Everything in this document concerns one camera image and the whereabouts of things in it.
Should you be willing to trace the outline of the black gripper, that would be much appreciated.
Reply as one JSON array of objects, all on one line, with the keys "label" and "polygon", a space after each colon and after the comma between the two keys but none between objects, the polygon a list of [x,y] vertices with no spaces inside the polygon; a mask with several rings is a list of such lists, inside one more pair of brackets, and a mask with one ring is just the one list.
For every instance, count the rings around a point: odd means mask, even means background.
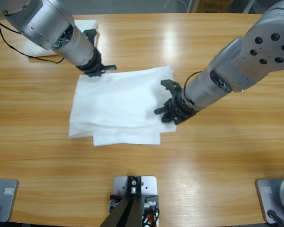
[{"label": "black gripper", "polygon": [[82,66],[77,66],[77,68],[89,77],[101,77],[102,74],[106,73],[107,71],[117,70],[116,65],[104,66],[102,64],[102,57],[97,48],[94,48],[93,56],[88,63]]},{"label": "black gripper", "polygon": [[196,115],[196,111],[186,105],[181,94],[172,96],[172,98],[164,103],[163,107],[155,109],[154,113],[156,115],[163,114],[162,123],[173,122],[175,125]]}]

